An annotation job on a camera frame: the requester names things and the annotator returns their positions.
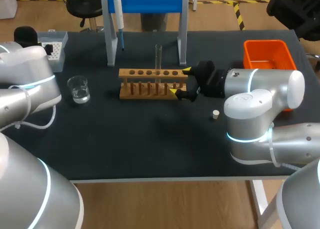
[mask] wooden test tube rack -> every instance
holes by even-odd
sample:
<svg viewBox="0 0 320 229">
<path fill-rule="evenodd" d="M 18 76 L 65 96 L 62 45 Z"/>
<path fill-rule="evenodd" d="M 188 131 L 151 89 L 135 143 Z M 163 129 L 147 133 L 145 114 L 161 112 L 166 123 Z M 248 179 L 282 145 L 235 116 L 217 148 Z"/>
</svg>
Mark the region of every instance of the wooden test tube rack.
<svg viewBox="0 0 320 229">
<path fill-rule="evenodd" d="M 187 75 L 182 70 L 162 69 L 159 73 L 156 69 L 119 69 L 119 78 L 123 79 L 120 89 L 120 99 L 143 99 L 143 100 L 177 100 L 170 89 L 187 90 Z M 133 82 L 131 79 L 161 79 L 158 82 Z M 162 82 L 165 79 L 173 79 L 178 82 Z"/>
</svg>

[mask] blue stand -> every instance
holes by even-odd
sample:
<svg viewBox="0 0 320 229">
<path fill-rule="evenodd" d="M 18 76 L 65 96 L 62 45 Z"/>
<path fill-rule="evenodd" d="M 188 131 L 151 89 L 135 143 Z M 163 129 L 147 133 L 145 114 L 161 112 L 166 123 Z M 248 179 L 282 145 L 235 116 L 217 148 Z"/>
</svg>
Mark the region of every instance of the blue stand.
<svg viewBox="0 0 320 229">
<path fill-rule="evenodd" d="M 114 0 L 101 0 L 108 66 L 114 66 L 118 38 L 111 13 Z M 187 64 L 188 0 L 121 0 L 123 13 L 180 13 L 178 31 L 179 62 Z"/>
</svg>

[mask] black table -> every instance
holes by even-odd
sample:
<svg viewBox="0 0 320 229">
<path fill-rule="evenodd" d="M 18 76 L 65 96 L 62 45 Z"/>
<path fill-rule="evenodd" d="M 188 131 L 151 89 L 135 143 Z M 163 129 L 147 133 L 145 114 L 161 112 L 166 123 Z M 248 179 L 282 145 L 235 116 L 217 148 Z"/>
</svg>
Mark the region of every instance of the black table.
<svg viewBox="0 0 320 229">
<path fill-rule="evenodd" d="M 272 163 L 242 165 L 230 155 L 224 100 L 199 96 L 190 101 L 119 100 L 119 68 L 153 68 L 155 44 L 162 44 L 162 68 L 178 66 L 177 33 L 124 33 L 125 51 L 118 50 L 115 67 L 107 67 L 103 33 L 69 33 L 63 72 L 56 74 L 62 101 L 53 125 L 46 130 L 27 126 L 4 134 L 69 180 L 214 180 L 288 176 Z M 275 126 L 320 123 L 318 80 L 294 31 L 189 32 L 187 66 L 212 60 L 219 69 L 243 68 L 245 40 L 281 39 L 304 75 L 301 106 L 280 114 Z M 91 99 L 76 105 L 68 78 L 88 79 Z M 213 110 L 220 116 L 212 121 Z M 48 109 L 27 121 L 44 125 Z"/>
</svg>

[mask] blue bar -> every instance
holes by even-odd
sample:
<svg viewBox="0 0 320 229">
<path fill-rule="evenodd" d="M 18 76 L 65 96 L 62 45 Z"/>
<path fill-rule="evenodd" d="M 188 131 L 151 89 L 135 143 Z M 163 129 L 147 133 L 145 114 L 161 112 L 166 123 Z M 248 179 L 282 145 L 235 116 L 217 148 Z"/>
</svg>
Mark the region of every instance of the blue bar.
<svg viewBox="0 0 320 229">
<path fill-rule="evenodd" d="M 182 13 L 182 0 L 121 0 L 123 13 Z M 115 13 L 114 0 L 108 0 L 109 13 Z"/>
</svg>

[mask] black chair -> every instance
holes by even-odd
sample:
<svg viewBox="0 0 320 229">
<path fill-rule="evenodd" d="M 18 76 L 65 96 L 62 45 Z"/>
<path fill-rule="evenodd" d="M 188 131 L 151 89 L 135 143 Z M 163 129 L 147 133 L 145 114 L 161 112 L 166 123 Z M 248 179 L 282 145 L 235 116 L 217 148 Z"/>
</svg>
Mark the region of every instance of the black chair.
<svg viewBox="0 0 320 229">
<path fill-rule="evenodd" d="M 83 31 L 99 32 L 103 30 L 102 26 L 97 26 L 96 17 L 102 15 L 101 0 L 66 0 L 67 11 L 77 18 L 82 18 L 80 27 L 84 27 L 85 20 L 89 19 L 90 28 Z"/>
<path fill-rule="evenodd" d="M 270 0 L 266 12 L 294 30 L 298 38 L 313 42 L 320 40 L 320 0 Z M 320 59 L 318 55 L 306 55 Z M 320 69 L 319 61 L 315 69 Z"/>
</svg>

